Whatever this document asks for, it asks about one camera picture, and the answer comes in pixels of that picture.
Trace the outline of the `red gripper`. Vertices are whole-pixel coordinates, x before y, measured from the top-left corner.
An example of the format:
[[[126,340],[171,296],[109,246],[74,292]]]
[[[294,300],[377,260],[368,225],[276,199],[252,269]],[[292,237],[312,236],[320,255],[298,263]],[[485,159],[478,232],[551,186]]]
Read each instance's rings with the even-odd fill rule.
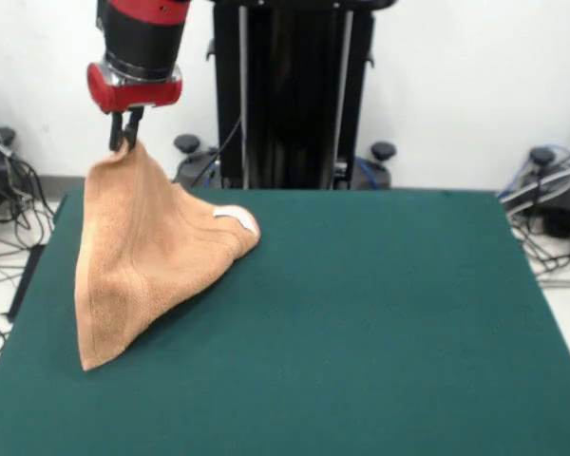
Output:
[[[111,113],[108,147],[112,152],[120,149],[123,138],[128,148],[134,148],[144,106],[175,104],[181,96],[183,86],[177,66],[165,81],[144,82],[125,78],[105,62],[88,65],[86,82],[93,102],[103,113]],[[122,112],[126,110],[130,116],[123,130]]]

